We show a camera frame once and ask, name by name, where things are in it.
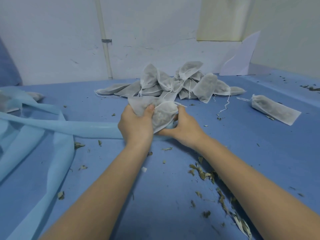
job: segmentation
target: person's left hand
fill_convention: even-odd
[[[125,107],[118,128],[127,144],[151,144],[153,139],[151,118],[154,110],[155,106],[150,104],[143,115],[138,117],[129,104]]]

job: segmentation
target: blue table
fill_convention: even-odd
[[[224,108],[226,97],[216,97],[216,102],[211,99],[208,104],[198,100],[180,101],[178,98],[176,101],[187,105],[187,112],[200,125],[208,125],[203,127],[207,134],[320,214],[320,94],[299,87],[312,85],[314,81],[276,70],[266,76],[225,76],[220,79],[230,86],[247,90],[241,96],[243,98],[262,94],[302,114],[294,125],[288,126],[268,119],[251,108],[249,103],[231,97],[220,121],[216,114]],[[25,86],[22,89],[44,94],[43,103],[59,106],[66,120],[118,122],[127,99],[101,98],[94,94],[94,90],[113,83],[134,81],[76,82]],[[28,107],[23,113],[32,118],[55,119],[52,114]],[[46,132],[40,145],[0,185],[1,240],[9,236],[45,194],[46,175],[53,154],[52,139],[53,134]],[[78,199],[124,147],[122,140],[115,139],[102,139],[102,146],[98,145],[97,139],[76,137],[75,141],[85,144],[85,147],[76,150],[61,187],[65,199],[54,200],[38,235],[44,233]],[[153,155],[147,157],[143,165],[147,171],[138,175],[112,239],[247,239],[218,204],[217,187],[230,195],[223,183],[218,181],[213,185],[209,180],[202,181],[198,175],[193,177],[187,173],[189,164],[198,159],[196,152],[174,140],[154,141],[151,151]],[[88,168],[78,170],[81,165]],[[206,162],[203,168],[210,171]],[[200,199],[195,191],[200,191],[203,198]],[[191,207],[191,200],[196,204],[195,208]],[[236,209],[249,223],[254,237],[261,239],[241,207]],[[208,210],[211,215],[203,218],[201,213]]]

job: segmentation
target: white wall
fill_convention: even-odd
[[[262,30],[252,62],[320,78],[320,0],[256,0],[245,36]]]
[[[101,0],[114,79],[152,62],[173,75],[189,60],[219,72],[239,42],[195,40],[201,0]],[[107,79],[94,0],[0,0],[0,37],[23,83]]]

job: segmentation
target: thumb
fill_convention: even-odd
[[[166,128],[164,128],[164,129],[160,130],[157,133],[157,135],[159,135],[159,136],[169,136],[169,137],[174,138],[175,132],[176,132],[176,128],[174,128],[174,129],[166,129]]]
[[[150,104],[144,111],[143,116],[146,116],[148,118],[151,118],[153,116],[153,112],[155,110],[155,106],[153,104]]]

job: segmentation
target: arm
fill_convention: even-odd
[[[50,227],[41,240],[109,239],[118,214],[150,149],[153,128],[149,106],[137,117],[128,105],[118,128],[126,146],[102,175]]]
[[[179,106],[178,126],[163,129],[159,134],[198,151],[228,186],[265,240],[319,238],[319,215],[207,136],[184,107]]]

